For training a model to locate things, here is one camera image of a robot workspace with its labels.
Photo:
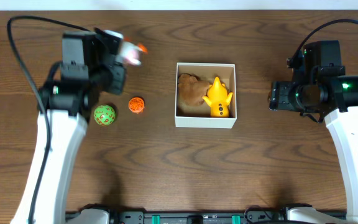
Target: small toy ball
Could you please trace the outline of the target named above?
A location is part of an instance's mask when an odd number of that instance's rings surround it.
[[[115,110],[109,105],[100,105],[93,112],[94,120],[102,125],[111,124],[116,119]]]
[[[129,109],[136,114],[143,112],[144,100],[140,97],[133,97],[128,103]]]

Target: green light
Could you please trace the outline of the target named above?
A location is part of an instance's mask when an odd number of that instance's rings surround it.
[[[342,87],[346,90],[350,87],[350,85],[347,83],[342,83]]]
[[[53,94],[59,94],[59,87],[54,86],[52,92]]]

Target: stuffed animal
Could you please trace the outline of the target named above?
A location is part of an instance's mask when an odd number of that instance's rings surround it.
[[[233,93],[227,93],[226,85],[221,84],[218,77],[215,78],[214,84],[210,86],[207,95],[203,99],[211,107],[211,117],[227,118],[229,116],[229,104]]]
[[[178,96],[188,106],[200,106],[209,88],[209,82],[197,80],[196,77],[183,73],[178,79]]]

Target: green connector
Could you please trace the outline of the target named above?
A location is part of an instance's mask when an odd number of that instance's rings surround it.
[[[231,219],[232,219],[232,224],[241,224],[241,218],[239,215],[233,215]]]
[[[152,224],[160,224],[160,216],[159,215],[152,216]]]

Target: brown plush toy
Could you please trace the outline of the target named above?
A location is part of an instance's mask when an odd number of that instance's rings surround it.
[[[199,106],[204,103],[202,99],[209,88],[209,82],[197,80],[196,77],[183,73],[178,79],[179,98],[188,106]]]

